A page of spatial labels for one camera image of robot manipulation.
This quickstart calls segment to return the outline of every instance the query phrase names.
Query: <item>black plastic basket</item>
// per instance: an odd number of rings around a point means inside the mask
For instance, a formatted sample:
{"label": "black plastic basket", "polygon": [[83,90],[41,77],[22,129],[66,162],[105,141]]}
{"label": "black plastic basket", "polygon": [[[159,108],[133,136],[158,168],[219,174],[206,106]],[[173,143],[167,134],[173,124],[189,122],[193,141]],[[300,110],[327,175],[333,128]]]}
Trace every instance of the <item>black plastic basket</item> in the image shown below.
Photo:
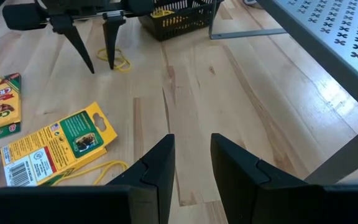
{"label": "black plastic basket", "polygon": [[[216,11],[222,1],[218,0]],[[139,17],[142,26],[159,41],[207,27],[211,22],[212,0],[154,0],[154,6],[155,10],[175,12],[158,18]]]}

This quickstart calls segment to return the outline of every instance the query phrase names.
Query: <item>barcode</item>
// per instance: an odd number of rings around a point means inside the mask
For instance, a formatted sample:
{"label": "barcode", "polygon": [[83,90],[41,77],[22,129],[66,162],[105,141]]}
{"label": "barcode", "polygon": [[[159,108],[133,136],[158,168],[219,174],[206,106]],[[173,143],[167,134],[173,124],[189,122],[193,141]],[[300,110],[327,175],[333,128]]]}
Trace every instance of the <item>barcode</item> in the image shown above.
{"label": "barcode", "polygon": [[5,164],[10,164],[11,163],[11,154],[9,153],[9,147],[4,146],[2,149],[2,152],[4,153]]}
{"label": "barcode", "polygon": [[30,184],[30,177],[25,168],[25,162],[13,166],[9,169],[10,186],[24,187]]}

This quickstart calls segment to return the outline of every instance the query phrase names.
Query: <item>wood grain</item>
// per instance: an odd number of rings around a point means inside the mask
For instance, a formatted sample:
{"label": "wood grain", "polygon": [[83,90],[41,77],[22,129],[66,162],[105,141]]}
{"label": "wood grain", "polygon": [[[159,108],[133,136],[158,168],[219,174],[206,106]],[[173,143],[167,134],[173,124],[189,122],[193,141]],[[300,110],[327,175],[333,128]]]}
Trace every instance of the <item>wood grain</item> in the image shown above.
{"label": "wood grain", "polygon": [[[7,1],[6,4],[26,2]],[[358,133],[358,102],[289,35],[208,39],[201,29],[156,41],[137,19],[120,28],[117,47],[133,68],[111,71],[96,58],[104,48],[103,20],[76,22],[94,63],[50,26],[9,30],[0,11],[0,76],[21,72],[22,131],[0,147],[97,101],[118,138],[105,156],[130,165],[166,134],[175,134],[176,168],[170,223],[227,223],[209,152],[221,133],[256,156],[305,178]],[[279,25],[263,10],[225,0],[214,32]],[[115,167],[101,184],[122,172]],[[62,182],[89,185],[94,171]],[[358,170],[344,180],[358,178]],[[5,186],[0,171],[0,187]]]}

